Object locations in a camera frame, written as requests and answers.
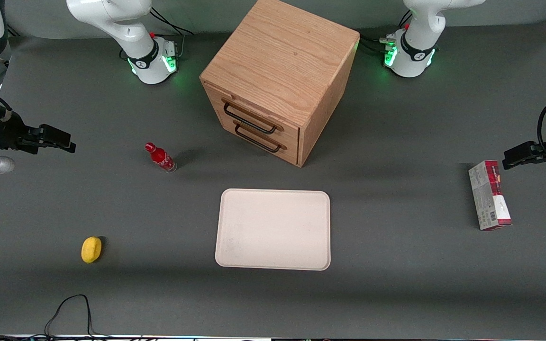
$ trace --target red bottle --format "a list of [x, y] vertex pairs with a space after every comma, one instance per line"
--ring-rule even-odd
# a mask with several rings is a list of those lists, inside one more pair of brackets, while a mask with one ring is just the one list
[[176, 170], [176, 163], [160, 147], [156, 147], [151, 142], [145, 144], [145, 150], [151, 154], [153, 162], [158, 164], [166, 173], [172, 173]]

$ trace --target drawer handle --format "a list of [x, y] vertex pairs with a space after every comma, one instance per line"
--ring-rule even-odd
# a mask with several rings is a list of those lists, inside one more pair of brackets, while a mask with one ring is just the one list
[[269, 148], [266, 145], [254, 140], [254, 138], [251, 138], [251, 137], [247, 136], [246, 134], [240, 133], [239, 132], [240, 127], [241, 127], [240, 125], [236, 125], [236, 134], [237, 134], [237, 136], [240, 136], [240, 137], [244, 138], [245, 140], [248, 140], [249, 142], [258, 145], [258, 147], [261, 147], [262, 149], [265, 149], [265, 151], [268, 151], [269, 153], [277, 153], [279, 151], [279, 149], [282, 148], [281, 145], [279, 145], [279, 144], [277, 145], [277, 148], [275, 148], [275, 149]]
[[267, 135], [273, 134], [273, 132], [275, 132], [275, 130], [277, 129], [276, 126], [273, 126], [273, 128], [271, 128], [271, 130], [264, 130], [264, 128], [261, 128], [261, 127], [259, 127], [257, 125], [254, 125], [254, 123], [252, 123], [250, 121], [247, 121], [247, 120], [237, 116], [236, 114], [233, 114], [232, 112], [230, 112], [229, 111], [229, 106], [230, 106], [230, 103], [225, 102], [225, 107], [223, 108], [223, 110], [225, 111], [225, 114], [231, 116], [234, 119], [237, 119], [237, 120], [241, 121], [241, 123], [243, 123], [244, 125], [250, 126], [250, 127], [254, 128], [254, 129], [258, 130], [259, 132], [262, 132], [263, 134], [267, 134]]

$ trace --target wood grain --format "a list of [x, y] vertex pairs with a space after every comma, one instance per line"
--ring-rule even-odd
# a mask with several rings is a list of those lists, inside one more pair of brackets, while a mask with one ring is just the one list
[[310, 121], [305, 124], [305, 127], [300, 130], [299, 141], [299, 162], [298, 166], [303, 166], [310, 154], [310, 151], [315, 146], [317, 139], [323, 129], [325, 128], [328, 120], [332, 116], [332, 112], [338, 106], [338, 102], [345, 94], [345, 88], [349, 74], [351, 73], [351, 66], [357, 52], [357, 43], [353, 51], [347, 56], [343, 62], [342, 67], [336, 74], [332, 84], [328, 87], [326, 94], [321, 99], [316, 112], [310, 117]]
[[201, 77], [301, 126], [358, 33], [278, 0], [259, 0]]
[[301, 167], [343, 93], [359, 33], [279, 0], [258, 0], [200, 76], [223, 127], [235, 133], [221, 99], [238, 116], [284, 131], [256, 140], [278, 142], [278, 157]]

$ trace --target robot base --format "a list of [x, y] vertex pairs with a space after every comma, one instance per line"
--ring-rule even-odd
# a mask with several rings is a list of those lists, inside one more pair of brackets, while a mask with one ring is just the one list
[[[387, 39], [397, 42], [404, 32], [406, 32], [406, 30], [403, 28], [397, 30], [394, 33], [388, 34]], [[429, 54], [429, 56], [425, 56], [423, 60], [413, 61], [410, 55], [405, 52], [401, 46], [394, 43], [392, 48], [385, 54], [385, 61], [383, 64], [389, 69], [392, 69], [393, 72], [399, 76], [412, 78], [419, 76], [429, 65], [431, 65], [431, 58], [433, 58], [433, 54], [435, 54], [435, 49], [431, 52], [431, 54]]]
[[149, 68], [139, 69], [134, 67], [130, 60], [132, 72], [146, 84], [158, 84], [169, 75], [176, 72], [176, 45], [173, 41], [167, 41], [162, 37], [155, 37], [154, 41], [159, 45], [158, 56], [150, 63]]

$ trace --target bottle cap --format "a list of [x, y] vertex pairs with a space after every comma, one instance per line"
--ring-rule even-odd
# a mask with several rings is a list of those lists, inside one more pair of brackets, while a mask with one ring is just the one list
[[145, 144], [145, 151], [148, 151], [149, 153], [153, 153], [156, 149], [157, 147], [151, 142], [147, 142], [147, 144]]

